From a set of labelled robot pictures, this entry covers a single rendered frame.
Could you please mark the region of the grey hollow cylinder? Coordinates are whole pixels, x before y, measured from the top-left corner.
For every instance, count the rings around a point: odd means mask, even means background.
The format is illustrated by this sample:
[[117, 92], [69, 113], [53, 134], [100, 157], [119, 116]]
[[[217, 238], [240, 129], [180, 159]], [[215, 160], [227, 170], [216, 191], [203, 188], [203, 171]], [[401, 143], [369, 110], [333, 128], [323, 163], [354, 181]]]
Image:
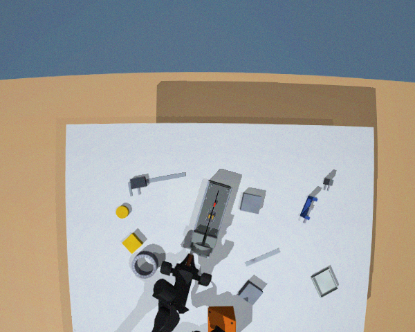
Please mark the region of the grey hollow cylinder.
[[[138, 267], [138, 258], [140, 258], [140, 257], [150, 259], [153, 262], [154, 269], [150, 270], [148, 272], [145, 272], [145, 271], [141, 270]], [[152, 253], [150, 251], [142, 251], [142, 252], [139, 252], [137, 254], [137, 256], [133, 259], [133, 261], [131, 262], [131, 265], [132, 265], [132, 270], [133, 270], [133, 272], [136, 276], [138, 276], [141, 279], [147, 279], [147, 278], [152, 277], [154, 275], [154, 273], [157, 271], [158, 259], [157, 259], [156, 255], [154, 253]]]

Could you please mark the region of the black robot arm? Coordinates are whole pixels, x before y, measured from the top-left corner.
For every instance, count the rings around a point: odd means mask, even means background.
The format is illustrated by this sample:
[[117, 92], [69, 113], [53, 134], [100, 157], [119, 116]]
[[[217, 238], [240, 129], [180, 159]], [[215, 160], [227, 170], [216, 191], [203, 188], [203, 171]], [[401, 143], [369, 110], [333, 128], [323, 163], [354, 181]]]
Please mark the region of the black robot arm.
[[[176, 284], [181, 283], [188, 288], [192, 282], [193, 273], [194, 267], [192, 266], [181, 264], [181, 267], [174, 267], [173, 276], [176, 278]], [[176, 288], [164, 279], [159, 279], [154, 284], [152, 296], [158, 299], [158, 312], [152, 332], [172, 332], [180, 321], [179, 314], [189, 311], [185, 307], [188, 292]]]

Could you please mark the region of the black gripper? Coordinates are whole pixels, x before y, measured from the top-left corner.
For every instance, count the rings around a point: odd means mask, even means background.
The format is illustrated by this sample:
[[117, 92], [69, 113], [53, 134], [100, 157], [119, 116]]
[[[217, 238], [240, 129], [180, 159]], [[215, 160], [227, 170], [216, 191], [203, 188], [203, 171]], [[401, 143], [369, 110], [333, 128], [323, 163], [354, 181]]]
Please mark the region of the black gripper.
[[[186, 264], [186, 262], [188, 260], [188, 257], [189, 257], [189, 254], [186, 256], [186, 258], [184, 259], [184, 261], [182, 261], [179, 264], [176, 264], [176, 267], [178, 267], [178, 266], [181, 267], [181, 264]], [[160, 273], [162, 273], [164, 275], [169, 275], [170, 276], [170, 273], [173, 274], [173, 272], [174, 272], [174, 268], [172, 268], [172, 266], [173, 265], [171, 263], [169, 263], [167, 261], [163, 261], [162, 262], [162, 265], [160, 267]], [[194, 273], [193, 273], [193, 278], [192, 279], [197, 280], [199, 285], [208, 286], [210, 284], [210, 282], [211, 282], [212, 275], [211, 274], [208, 274], [208, 273], [202, 273], [201, 276], [198, 276], [197, 273], [198, 273], [199, 270], [196, 269], [196, 267], [194, 265], [194, 255], [192, 256], [191, 266], [194, 267]], [[181, 284], [180, 283], [178, 285], [175, 282], [174, 286], [176, 288], [178, 288], [178, 289], [183, 289], [183, 290], [185, 290], [185, 291], [187, 291], [189, 293], [191, 284], [189, 285], [188, 288], [186, 288], [186, 287], [184, 287], [184, 284]]]

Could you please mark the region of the blue c-clamp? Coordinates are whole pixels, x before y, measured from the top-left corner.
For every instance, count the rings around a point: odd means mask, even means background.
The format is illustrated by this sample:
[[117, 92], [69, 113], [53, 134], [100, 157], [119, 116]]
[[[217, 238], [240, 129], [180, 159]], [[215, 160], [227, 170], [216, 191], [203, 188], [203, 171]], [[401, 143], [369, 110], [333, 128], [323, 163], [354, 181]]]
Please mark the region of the blue c-clamp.
[[304, 218], [303, 223], [306, 223], [306, 220], [310, 219], [309, 214], [310, 214], [311, 210], [313, 210], [313, 208], [310, 207], [312, 201], [317, 201], [317, 198], [314, 198], [312, 196], [308, 196], [308, 198], [307, 198], [307, 200], [304, 204], [304, 207], [302, 209], [302, 212], [300, 214], [300, 216]]

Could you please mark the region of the yellow short cylinder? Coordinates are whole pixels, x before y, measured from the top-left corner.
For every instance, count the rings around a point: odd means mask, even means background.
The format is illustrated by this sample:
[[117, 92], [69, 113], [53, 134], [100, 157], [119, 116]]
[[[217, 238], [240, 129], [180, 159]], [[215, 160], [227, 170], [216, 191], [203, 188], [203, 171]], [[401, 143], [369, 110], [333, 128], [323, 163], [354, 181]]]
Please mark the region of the yellow short cylinder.
[[116, 214], [120, 219], [123, 219], [129, 215], [129, 210], [126, 206], [117, 207]]

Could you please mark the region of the yellow block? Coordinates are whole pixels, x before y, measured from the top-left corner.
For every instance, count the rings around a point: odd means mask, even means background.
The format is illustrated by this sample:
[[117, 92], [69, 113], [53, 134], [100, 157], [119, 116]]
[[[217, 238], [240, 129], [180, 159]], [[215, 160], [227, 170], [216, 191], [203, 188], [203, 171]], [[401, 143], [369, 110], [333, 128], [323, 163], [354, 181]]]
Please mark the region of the yellow block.
[[126, 240], [122, 242], [122, 244], [125, 246], [125, 248], [133, 254], [141, 245], [143, 242], [141, 239], [133, 232]]

